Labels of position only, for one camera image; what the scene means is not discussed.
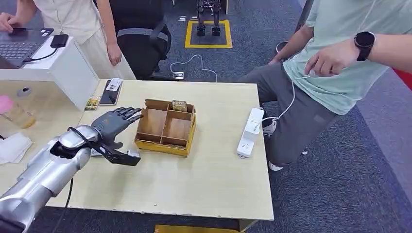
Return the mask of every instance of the sneaker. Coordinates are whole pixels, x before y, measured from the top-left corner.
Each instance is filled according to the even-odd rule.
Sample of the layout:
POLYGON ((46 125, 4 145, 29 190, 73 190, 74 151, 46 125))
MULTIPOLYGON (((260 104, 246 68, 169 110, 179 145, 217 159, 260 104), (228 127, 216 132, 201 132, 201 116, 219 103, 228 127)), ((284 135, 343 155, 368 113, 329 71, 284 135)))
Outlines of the sneaker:
POLYGON ((283 169, 283 167, 275 166, 275 165, 273 165, 271 162, 269 162, 269 168, 270 168, 272 171, 280 171, 280 170, 283 169))
POLYGON ((276 130, 276 123, 277 123, 276 119, 272 119, 272 123, 270 125, 268 125, 266 127, 263 127, 263 129, 262 129, 263 130, 263 135, 268 136, 268 137, 272 136, 272 134, 276 130))
POLYGON ((305 150, 302 152, 302 155, 307 155, 309 153, 309 148, 306 147, 305 150))

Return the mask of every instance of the napkin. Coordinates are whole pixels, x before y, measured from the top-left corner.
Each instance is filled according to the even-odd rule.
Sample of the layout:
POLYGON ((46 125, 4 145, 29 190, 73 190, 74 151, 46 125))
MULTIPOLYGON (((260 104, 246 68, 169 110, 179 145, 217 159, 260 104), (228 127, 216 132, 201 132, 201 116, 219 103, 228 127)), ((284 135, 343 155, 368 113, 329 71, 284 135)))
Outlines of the napkin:
POLYGON ((33 142, 22 133, 0 140, 0 164, 19 163, 32 144, 33 142))

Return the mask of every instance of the man's arm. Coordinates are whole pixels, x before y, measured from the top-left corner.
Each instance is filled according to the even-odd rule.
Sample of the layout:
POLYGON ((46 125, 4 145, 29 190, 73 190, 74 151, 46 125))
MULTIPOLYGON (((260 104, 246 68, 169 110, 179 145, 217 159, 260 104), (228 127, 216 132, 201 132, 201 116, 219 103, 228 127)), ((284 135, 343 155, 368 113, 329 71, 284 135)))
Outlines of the man's arm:
POLYGON ((376 35, 368 60, 412 73, 412 35, 376 35))
POLYGON ((110 7, 109 0, 96 0, 96 3, 102 17, 104 32, 106 33, 107 53, 110 62, 115 66, 121 61, 121 50, 117 44, 112 8, 110 7))
POLYGON ((28 23, 37 11, 33 0, 17 0, 16 15, 8 13, 0 15, 0 31, 13 32, 12 25, 22 26, 28 23))
POLYGON ((293 34, 286 46, 279 51, 279 53, 269 64, 274 64, 280 60, 288 59, 292 55, 296 54, 305 47, 312 37, 313 27, 303 25, 295 34, 293 34))
MULTIPOLYGON (((309 59, 305 74, 312 69, 323 77, 340 74, 342 69, 356 62, 359 53, 353 38, 328 46, 309 59)), ((368 60, 412 72, 412 35, 377 34, 368 60)))

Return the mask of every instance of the man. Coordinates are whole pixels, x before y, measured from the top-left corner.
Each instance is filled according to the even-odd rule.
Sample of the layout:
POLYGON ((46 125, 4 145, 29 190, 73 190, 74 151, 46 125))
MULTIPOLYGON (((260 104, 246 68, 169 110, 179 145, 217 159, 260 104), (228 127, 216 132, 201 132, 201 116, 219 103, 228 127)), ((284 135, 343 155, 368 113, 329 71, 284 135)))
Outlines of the man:
POLYGON ((101 79, 136 79, 117 43, 109 0, 17 0, 16 15, 0 15, 0 31, 28 23, 36 11, 46 28, 65 33, 79 43, 90 65, 101 79))
POLYGON ((274 59, 240 79, 257 83, 261 103, 276 100, 287 110, 276 124, 263 122, 273 134, 266 138, 271 170, 297 160, 388 67, 412 72, 411 22, 412 0, 315 0, 274 59))

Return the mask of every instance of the power strip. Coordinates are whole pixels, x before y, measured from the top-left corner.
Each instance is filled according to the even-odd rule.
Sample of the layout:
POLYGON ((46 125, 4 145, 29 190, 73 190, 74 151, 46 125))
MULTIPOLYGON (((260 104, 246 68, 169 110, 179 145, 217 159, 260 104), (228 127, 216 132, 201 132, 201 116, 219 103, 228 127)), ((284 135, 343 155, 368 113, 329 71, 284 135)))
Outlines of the power strip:
POLYGON ((260 127, 256 126, 261 123, 264 113, 265 111, 261 109, 252 108, 238 145, 239 158, 246 159, 252 154, 253 146, 260 133, 260 127))

